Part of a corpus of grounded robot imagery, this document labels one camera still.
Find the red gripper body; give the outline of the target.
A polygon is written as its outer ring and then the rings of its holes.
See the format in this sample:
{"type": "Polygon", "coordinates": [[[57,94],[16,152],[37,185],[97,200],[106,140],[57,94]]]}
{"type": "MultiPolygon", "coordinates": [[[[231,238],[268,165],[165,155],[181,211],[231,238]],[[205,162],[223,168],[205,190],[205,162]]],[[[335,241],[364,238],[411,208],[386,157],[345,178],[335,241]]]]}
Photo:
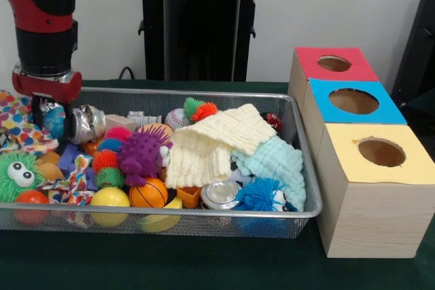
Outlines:
{"type": "Polygon", "coordinates": [[[16,64],[12,71],[12,84],[21,95],[40,96],[57,103],[71,104],[82,89],[82,74],[69,71],[60,77],[33,76],[16,64]]]}

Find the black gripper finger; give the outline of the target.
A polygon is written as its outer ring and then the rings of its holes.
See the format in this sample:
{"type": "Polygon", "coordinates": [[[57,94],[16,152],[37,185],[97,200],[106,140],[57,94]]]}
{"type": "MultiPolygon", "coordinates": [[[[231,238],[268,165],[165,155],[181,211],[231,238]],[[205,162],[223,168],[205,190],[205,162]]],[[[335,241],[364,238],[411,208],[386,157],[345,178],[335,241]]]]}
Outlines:
{"type": "Polygon", "coordinates": [[[63,108],[65,110],[65,135],[69,141],[75,138],[76,133],[76,118],[71,104],[64,104],[63,108]]]}
{"type": "Polygon", "coordinates": [[[40,104],[41,104],[41,97],[37,96],[37,95],[33,95],[32,103],[31,103],[33,123],[38,128],[43,128],[44,127],[44,114],[41,111],[40,104]]]}

